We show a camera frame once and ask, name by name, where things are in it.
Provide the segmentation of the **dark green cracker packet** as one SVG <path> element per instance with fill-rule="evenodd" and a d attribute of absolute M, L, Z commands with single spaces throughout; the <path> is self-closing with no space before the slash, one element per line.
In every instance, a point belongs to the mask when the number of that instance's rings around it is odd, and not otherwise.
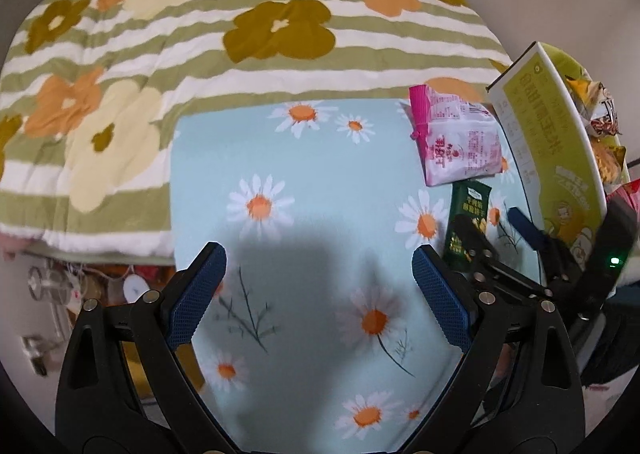
<path fill-rule="evenodd" d="M 442 255 L 451 270 L 468 272 L 475 252 L 492 249 L 486 237 L 490 191 L 490 186 L 476 180 L 452 184 Z"/>

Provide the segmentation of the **pink snack bag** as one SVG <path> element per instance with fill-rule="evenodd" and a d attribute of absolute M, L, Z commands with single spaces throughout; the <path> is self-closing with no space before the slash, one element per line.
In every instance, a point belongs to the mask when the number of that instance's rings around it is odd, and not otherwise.
<path fill-rule="evenodd" d="M 426 185 L 502 171 L 500 125 L 484 105 L 422 84 L 409 88 L 409 111 Z"/>

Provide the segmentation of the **red striped snack bag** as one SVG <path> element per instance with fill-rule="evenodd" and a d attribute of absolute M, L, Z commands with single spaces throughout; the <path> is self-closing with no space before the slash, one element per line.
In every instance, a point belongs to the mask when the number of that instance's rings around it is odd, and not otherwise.
<path fill-rule="evenodd" d="M 608 194 L 608 200 L 623 201 L 636 213 L 640 213 L 640 180 L 632 180 L 618 186 L 614 192 Z"/>

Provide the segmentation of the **green cardboard box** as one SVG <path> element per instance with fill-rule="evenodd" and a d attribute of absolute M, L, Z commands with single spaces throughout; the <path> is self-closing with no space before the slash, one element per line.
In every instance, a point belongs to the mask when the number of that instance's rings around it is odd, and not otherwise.
<path fill-rule="evenodd" d="M 622 183 L 604 185 L 565 77 L 591 78 L 564 50 L 534 42 L 487 89 L 520 174 L 536 226 L 587 259 L 606 208 Z"/>

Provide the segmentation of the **gold snack bag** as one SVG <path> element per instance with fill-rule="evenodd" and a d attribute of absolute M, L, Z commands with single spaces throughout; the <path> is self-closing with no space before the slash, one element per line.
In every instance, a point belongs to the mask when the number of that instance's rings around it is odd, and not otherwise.
<path fill-rule="evenodd" d="M 622 183 L 627 151 L 614 142 L 620 131 L 613 96 L 600 81 L 566 76 L 565 84 L 588 134 L 602 183 Z"/>

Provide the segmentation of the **daisy print light-blue cloth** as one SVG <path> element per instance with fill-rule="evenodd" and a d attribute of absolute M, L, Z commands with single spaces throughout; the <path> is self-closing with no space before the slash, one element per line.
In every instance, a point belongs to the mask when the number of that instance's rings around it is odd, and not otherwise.
<path fill-rule="evenodd" d="M 456 368 L 411 272 L 444 244 L 406 105 L 332 99 L 206 112 L 171 145 L 175 261 L 227 272 L 194 333 L 203 400 L 245 452 L 396 451 Z"/>

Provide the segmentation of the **floral striped blanket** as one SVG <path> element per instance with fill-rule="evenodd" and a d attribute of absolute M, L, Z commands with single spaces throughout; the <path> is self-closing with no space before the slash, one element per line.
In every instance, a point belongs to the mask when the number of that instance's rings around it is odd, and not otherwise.
<path fill-rule="evenodd" d="M 465 0 L 43 0 L 1 67 L 1 234 L 170 257 L 180 118 L 282 102 L 299 138 L 331 99 L 480 93 L 509 62 Z"/>

